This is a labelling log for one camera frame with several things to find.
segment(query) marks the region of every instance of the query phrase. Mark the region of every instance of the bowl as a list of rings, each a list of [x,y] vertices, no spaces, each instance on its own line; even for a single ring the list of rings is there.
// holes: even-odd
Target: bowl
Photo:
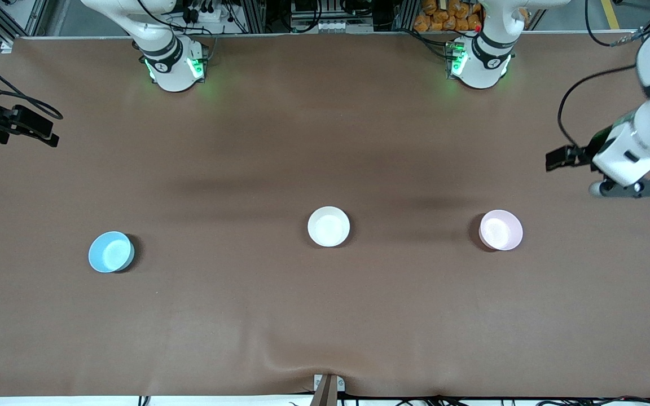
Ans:
[[[119,231],[108,231],[90,246],[90,265],[101,273],[124,270],[134,259],[134,246],[129,237]]]
[[[485,213],[480,220],[478,235],[486,246],[498,251],[508,251],[521,244],[523,226],[509,211],[492,210]]]
[[[333,206],[319,208],[310,215],[308,234],[319,246],[338,246],[350,234],[350,219],[344,211]]]

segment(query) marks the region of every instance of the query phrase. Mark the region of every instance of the green led light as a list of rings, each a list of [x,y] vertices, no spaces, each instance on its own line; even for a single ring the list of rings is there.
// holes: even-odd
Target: green led light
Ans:
[[[196,60],[193,61],[192,59],[188,58],[187,59],[187,64],[189,65],[190,70],[192,71],[192,74],[194,75],[194,77],[198,77],[198,78],[202,77],[202,72],[203,72],[202,62],[196,61]]]
[[[150,62],[147,61],[147,59],[145,59],[144,64],[147,65],[147,70],[150,72],[150,77],[152,78],[152,80],[155,80],[155,73],[152,72],[152,66],[150,65]]]
[[[466,51],[462,51],[460,56],[453,61],[453,74],[461,74],[463,72],[463,67],[465,66],[465,63],[468,61],[468,53]]]
[[[503,76],[508,71],[508,62],[511,61],[511,56],[508,55],[506,61],[503,62],[503,70],[500,72],[500,76]]]

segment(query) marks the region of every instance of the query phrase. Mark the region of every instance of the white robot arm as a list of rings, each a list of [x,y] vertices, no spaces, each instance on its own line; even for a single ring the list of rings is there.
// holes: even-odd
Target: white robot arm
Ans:
[[[82,3],[115,21],[132,36],[144,54],[152,80],[162,89],[181,92],[204,79],[207,60],[203,57],[202,44],[188,36],[178,36],[149,15],[172,11],[175,0],[82,0]]]
[[[481,0],[485,10],[482,30],[474,37],[456,40],[464,51],[453,63],[451,74],[476,89],[495,85],[506,73],[511,49],[525,26],[519,8],[553,8],[568,2],[570,0]]]
[[[591,193],[598,196],[650,196],[650,34],[636,56],[636,72],[649,100],[599,131],[581,149],[566,146],[546,155],[546,170],[591,165],[604,174]]]

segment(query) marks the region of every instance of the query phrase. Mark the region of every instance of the brown paper sheet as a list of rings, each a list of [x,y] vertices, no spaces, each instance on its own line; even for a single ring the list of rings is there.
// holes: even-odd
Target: brown paper sheet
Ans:
[[[650,198],[597,200],[565,144],[565,90],[634,61],[586,36],[523,36],[490,90],[405,36],[222,39],[168,94],[129,41],[16,41],[0,72],[60,108],[51,149],[0,145],[0,395],[299,392],[650,396]],[[643,101],[634,72],[573,94],[588,142]],[[3,105],[17,100],[0,98]],[[305,222],[353,222],[317,249]],[[513,252],[473,242],[521,219]],[[100,233],[136,237],[100,275]]]

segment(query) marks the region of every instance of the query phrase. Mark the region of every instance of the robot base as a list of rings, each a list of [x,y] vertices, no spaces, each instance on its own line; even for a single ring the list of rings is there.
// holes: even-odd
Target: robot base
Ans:
[[[207,72],[209,49],[188,36],[177,36],[182,41],[182,56],[172,66],[170,72],[158,72],[150,68],[152,82],[168,92],[182,92],[197,82],[204,82]]]
[[[486,69],[483,62],[480,62],[473,54],[473,41],[473,38],[466,36],[454,41],[456,49],[448,54],[452,54],[456,59],[449,62],[449,73],[451,77],[460,79],[467,86],[475,89],[487,89],[498,83],[498,80],[506,74],[511,57],[509,56],[499,69]]]

